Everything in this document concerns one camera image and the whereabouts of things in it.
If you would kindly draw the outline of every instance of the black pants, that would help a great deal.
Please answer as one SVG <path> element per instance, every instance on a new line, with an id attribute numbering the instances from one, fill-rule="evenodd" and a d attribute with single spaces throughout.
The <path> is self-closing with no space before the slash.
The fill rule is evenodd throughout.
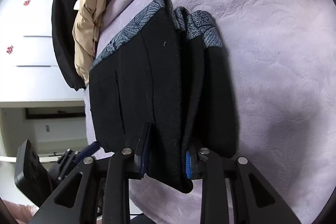
<path id="1" fill-rule="evenodd" d="M 131 224 L 155 224 L 155 222 L 147 216 L 141 215 L 131 219 Z"/>

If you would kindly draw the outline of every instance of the person's skin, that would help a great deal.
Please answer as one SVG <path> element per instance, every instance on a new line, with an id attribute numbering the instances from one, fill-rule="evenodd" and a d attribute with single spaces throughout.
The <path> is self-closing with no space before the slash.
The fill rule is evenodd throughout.
<path id="1" fill-rule="evenodd" d="M 6 200 L 3 200 L 3 203 L 19 224 L 27 224 L 39 209 L 35 205 L 15 204 Z"/>

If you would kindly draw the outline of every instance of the white drawer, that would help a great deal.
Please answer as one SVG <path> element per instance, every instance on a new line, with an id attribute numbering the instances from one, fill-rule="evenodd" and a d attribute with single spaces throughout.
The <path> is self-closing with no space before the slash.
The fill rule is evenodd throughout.
<path id="1" fill-rule="evenodd" d="M 19 0 L 20 31 L 23 36 L 51 36 L 51 8 L 53 0 Z"/>
<path id="2" fill-rule="evenodd" d="M 58 67 L 14 67 L 0 69 L 0 102 L 83 100 L 65 82 Z"/>
<path id="3" fill-rule="evenodd" d="M 5 52 L 3 61 L 9 66 L 58 66 L 51 37 L 22 37 L 10 46 L 12 53 Z"/>

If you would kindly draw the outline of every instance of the screw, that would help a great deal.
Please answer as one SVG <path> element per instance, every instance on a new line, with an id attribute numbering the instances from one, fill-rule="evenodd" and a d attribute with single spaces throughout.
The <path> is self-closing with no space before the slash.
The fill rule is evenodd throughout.
<path id="1" fill-rule="evenodd" d="M 240 164 L 245 165 L 245 164 L 247 164 L 249 161 L 247 160 L 247 158 L 240 157 L 240 158 L 238 159 L 238 162 L 239 162 Z"/>
<path id="2" fill-rule="evenodd" d="M 93 158 L 91 158 L 91 157 L 86 157 L 86 158 L 84 159 L 84 164 L 91 164 L 91 163 L 93 163 Z"/>
<path id="3" fill-rule="evenodd" d="M 132 153 L 132 149 L 124 148 L 123 150 L 121 150 L 121 153 L 123 153 L 124 155 L 129 155 L 130 153 Z"/>
<path id="4" fill-rule="evenodd" d="M 206 147 L 203 147 L 199 150 L 199 152 L 202 154 L 202 155 L 207 155 L 210 153 L 210 150 Z"/>

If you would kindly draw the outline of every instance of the silver screw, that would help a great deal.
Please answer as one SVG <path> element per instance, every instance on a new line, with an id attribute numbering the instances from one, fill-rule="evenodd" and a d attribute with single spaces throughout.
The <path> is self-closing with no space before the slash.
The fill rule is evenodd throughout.
<path id="1" fill-rule="evenodd" d="M 238 162 L 239 162 L 240 164 L 245 165 L 245 164 L 247 164 L 249 161 L 247 160 L 247 158 L 240 157 L 240 158 L 238 159 Z"/>
<path id="2" fill-rule="evenodd" d="M 132 153 L 132 149 L 124 148 L 123 150 L 121 150 L 121 153 L 123 153 L 124 155 L 129 155 L 130 153 Z"/>
<path id="3" fill-rule="evenodd" d="M 202 155 L 207 155 L 210 153 L 210 150 L 206 147 L 202 147 L 199 152 L 202 154 Z"/>
<path id="4" fill-rule="evenodd" d="M 93 163 L 93 158 L 91 158 L 91 157 L 86 157 L 86 158 L 84 159 L 84 164 L 91 164 L 91 163 Z"/>

